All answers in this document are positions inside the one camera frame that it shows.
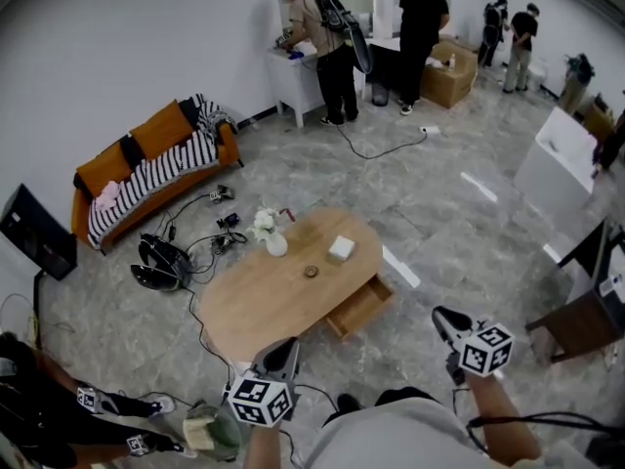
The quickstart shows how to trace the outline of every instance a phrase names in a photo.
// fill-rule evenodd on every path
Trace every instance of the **pink cloth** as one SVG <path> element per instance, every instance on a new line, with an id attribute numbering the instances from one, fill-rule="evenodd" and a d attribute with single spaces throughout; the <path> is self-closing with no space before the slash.
<path id="1" fill-rule="evenodd" d="M 114 181 L 109 181 L 102 194 L 96 198 L 96 210 L 104 212 L 115 206 L 115 199 L 119 196 L 119 185 Z"/>

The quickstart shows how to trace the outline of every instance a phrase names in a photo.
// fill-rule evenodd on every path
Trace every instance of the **wooden coffee table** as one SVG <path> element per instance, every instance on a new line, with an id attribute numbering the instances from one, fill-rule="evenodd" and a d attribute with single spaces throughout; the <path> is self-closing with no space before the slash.
<path id="1" fill-rule="evenodd" d="M 327 253 L 338 235 L 355 242 L 345 263 Z M 321 208 L 298 219 L 284 236 L 289 249 L 271 257 L 259 246 L 217 275 L 202 294 L 199 314 L 214 346 L 251 362 L 269 344 L 301 335 L 325 319 L 344 338 L 373 318 L 393 293 L 378 278 L 382 243 L 356 215 Z M 316 277 L 304 270 L 318 268 Z"/>

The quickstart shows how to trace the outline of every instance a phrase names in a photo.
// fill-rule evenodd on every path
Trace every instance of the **tissue box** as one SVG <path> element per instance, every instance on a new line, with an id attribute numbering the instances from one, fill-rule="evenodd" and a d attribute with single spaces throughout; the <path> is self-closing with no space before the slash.
<path id="1" fill-rule="evenodd" d="M 354 251 L 355 243 L 344 236 L 337 236 L 330 247 L 330 255 L 340 261 L 347 261 Z"/>

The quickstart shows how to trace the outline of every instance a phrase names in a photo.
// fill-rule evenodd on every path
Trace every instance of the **person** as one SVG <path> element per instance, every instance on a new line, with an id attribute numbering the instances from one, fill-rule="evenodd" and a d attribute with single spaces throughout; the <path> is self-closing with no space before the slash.
<path id="1" fill-rule="evenodd" d="M 446 0 L 399 0 L 403 10 L 399 48 L 402 82 L 401 114 L 407 116 L 421 100 L 421 79 L 426 60 L 438 43 L 438 32 L 449 22 Z"/>
<path id="2" fill-rule="evenodd" d="M 99 419 L 77 401 L 85 384 L 15 335 L 0 335 L 0 431 L 27 459 L 51 468 L 110 462 L 131 454 L 141 436 L 148 451 L 196 454 L 170 438 Z M 102 411 L 148 418 L 175 408 L 168 397 L 142 402 L 99 392 Z"/>
<path id="3" fill-rule="evenodd" d="M 531 37 L 535 37 L 538 33 L 538 16 L 540 16 L 538 7 L 534 4 L 527 4 L 527 12 L 519 12 L 512 18 L 511 30 L 514 40 L 504 84 L 506 94 L 514 92 L 515 83 L 518 91 L 527 90 L 527 69 L 531 62 L 532 50 Z"/>
<path id="4" fill-rule="evenodd" d="M 558 106 L 572 115 L 584 99 L 586 88 L 595 76 L 595 69 L 585 54 L 580 54 L 576 58 L 567 58 L 566 63 L 566 84 L 560 94 Z"/>
<path id="5" fill-rule="evenodd" d="M 481 378 L 467 373 L 466 380 L 482 418 L 519 416 L 494 375 Z M 306 469 L 528 469 L 547 467 L 547 457 L 549 467 L 589 467 L 579 453 L 563 446 L 555 446 L 543 457 L 537 440 L 521 422 L 484 425 L 489 458 L 484 457 L 452 411 L 413 387 L 386 391 L 367 409 L 355 398 L 341 395 L 338 409 L 321 429 Z M 245 469 L 280 467 L 279 429 L 252 428 Z"/>
<path id="6" fill-rule="evenodd" d="M 614 125 L 614 132 L 609 136 L 601 149 L 596 170 L 597 172 L 607 171 L 616 160 L 618 153 L 625 144 L 625 109 Z"/>
<path id="7" fill-rule="evenodd" d="M 478 63 L 484 67 L 492 66 L 492 59 L 497 50 L 497 44 L 504 41 L 504 29 L 510 30 L 508 25 L 508 0 L 497 0 L 489 3 L 484 9 L 484 33 L 479 48 Z"/>
<path id="8" fill-rule="evenodd" d="M 289 6 L 289 20 L 293 32 L 280 47 L 291 50 L 308 38 L 316 48 L 316 73 L 321 95 L 328 110 L 321 123 L 328 126 L 344 126 L 342 108 L 348 121 L 358 118 L 354 87 L 354 50 L 338 33 L 330 31 L 322 23 L 321 11 L 315 0 L 282 0 Z"/>

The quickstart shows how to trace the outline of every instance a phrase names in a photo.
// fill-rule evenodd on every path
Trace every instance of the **khaki pants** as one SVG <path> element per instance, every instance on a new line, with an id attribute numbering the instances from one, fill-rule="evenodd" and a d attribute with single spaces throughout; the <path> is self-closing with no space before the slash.
<path id="1" fill-rule="evenodd" d="M 515 90 L 515 81 L 519 90 L 525 90 L 527 87 L 527 69 L 530 61 L 531 52 L 516 45 L 512 46 L 504 90 L 509 92 Z"/>
<path id="2" fill-rule="evenodd" d="M 566 79 L 566 85 L 560 95 L 558 106 L 568 114 L 574 114 L 575 110 L 584 99 L 586 87 L 582 85 L 575 75 L 570 75 Z"/>

